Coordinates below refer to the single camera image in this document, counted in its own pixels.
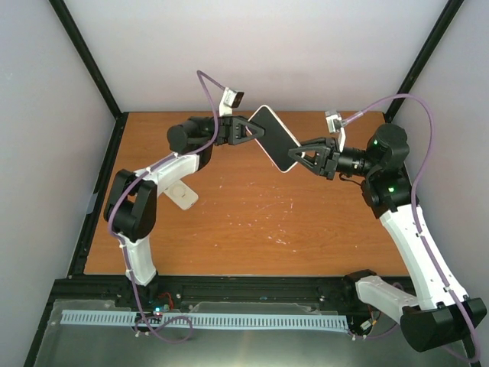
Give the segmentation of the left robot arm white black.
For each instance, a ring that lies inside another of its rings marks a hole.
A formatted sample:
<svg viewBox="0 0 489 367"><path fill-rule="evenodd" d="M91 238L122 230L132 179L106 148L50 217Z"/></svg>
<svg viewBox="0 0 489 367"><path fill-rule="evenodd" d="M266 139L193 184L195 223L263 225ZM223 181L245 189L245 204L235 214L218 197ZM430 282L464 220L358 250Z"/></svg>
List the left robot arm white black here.
<svg viewBox="0 0 489 367"><path fill-rule="evenodd" d="M202 170L215 145L239 145L264 136L265 129L243 116L191 117L170 127L171 153L137 171L120 170L114 177L104 211L108 232L119 242L125 275L136 285L132 298L141 307L152 307L159 289L152 284L157 270L151 257L150 233L157 218L157 200L181 184L181 179Z"/></svg>

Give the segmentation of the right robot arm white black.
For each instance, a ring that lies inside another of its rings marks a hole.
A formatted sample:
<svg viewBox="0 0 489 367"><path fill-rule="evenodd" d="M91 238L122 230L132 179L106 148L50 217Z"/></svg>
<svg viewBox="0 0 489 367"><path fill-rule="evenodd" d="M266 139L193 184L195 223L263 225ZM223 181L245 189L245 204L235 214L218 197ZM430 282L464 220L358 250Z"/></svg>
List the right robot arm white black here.
<svg viewBox="0 0 489 367"><path fill-rule="evenodd" d="M408 344L425 352L470 335L486 316L480 298L471 298L442 259L423 218L403 164L410 152L406 132L381 125L364 150L345 148L343 140L317 138L291 148L288 155L314 174L362 177L364 201L394 241L409 272L410 295L370 270L345 276L350 297L377 308L395 321Z"/></svg>

